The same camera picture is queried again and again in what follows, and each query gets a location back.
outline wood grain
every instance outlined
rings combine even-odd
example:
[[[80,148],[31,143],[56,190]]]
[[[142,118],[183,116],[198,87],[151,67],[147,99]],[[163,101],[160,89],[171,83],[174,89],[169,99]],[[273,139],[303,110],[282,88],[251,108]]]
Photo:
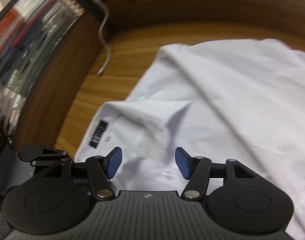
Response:
[[[54,146],[71,103],[99,54],[99,23],[86,13],[62,40],[21,112],[12,142]]]
[[[305,0],[105,0],[114,26],[129,28],[187,21],[225,21],[305,37]]]
[[[235,38],[276,38],[293,49],[305,51],[305,39],[241,24],[173,23],[120,32],[109,43],[112,57],[102,77],[96,77],[96,73],[106,54],[99,54],[92,65],[66,116],[55,147],[68,151],[73,157],[97,109],[106,101],[124,100],[161,46]]]

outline folded white cloth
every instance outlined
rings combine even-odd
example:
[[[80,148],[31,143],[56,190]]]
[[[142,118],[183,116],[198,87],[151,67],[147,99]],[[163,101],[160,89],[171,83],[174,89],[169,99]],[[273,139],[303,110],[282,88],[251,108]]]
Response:
[[[181,194],[176,147],[217,163],[237,159],[291,197],[287,233],[305,239],[304,52],[273,39],[164,46],[126,101],[99,108],[75,161],[115,146],[123,163],[112,181],[122,190]],[[221,185],[211,179],[208,193]]]

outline gray ribbed plate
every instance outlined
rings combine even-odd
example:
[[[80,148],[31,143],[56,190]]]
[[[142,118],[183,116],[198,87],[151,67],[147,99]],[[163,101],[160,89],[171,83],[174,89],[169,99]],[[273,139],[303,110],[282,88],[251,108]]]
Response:
[[[199,202],[185,201],[176,191],[122,191],[111,201],[98,202],[79,225],[57,234],[33,236],[12,231],[7,240],[291,240],[284,232],[245,236],[214,223]]]

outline white wire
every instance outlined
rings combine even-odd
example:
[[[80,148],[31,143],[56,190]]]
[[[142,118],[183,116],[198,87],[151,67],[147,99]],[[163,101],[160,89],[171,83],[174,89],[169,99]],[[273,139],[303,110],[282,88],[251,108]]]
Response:
[[[107,44],[107,42],[105,41],[104,36],[103,36],[103,28],[104,28],[104,25],[105,25],[105,23],[108,19],[109,10],[108,10],[108,7],[102,1],[97,1],[97,4],[104,10],[104,13],[105,13],[105,17],[104,17],[104,19],[103,19],[103,21],[102,21],[102,23],[99,27],[99,30],[98,30],[98,39],[106,50],[106,60],[103,63],[103,66],[97,72],[97,76],[101,76],[102,73],[104,72],[109,60],[110,60],[112,52],[111,52],[110,47]]]

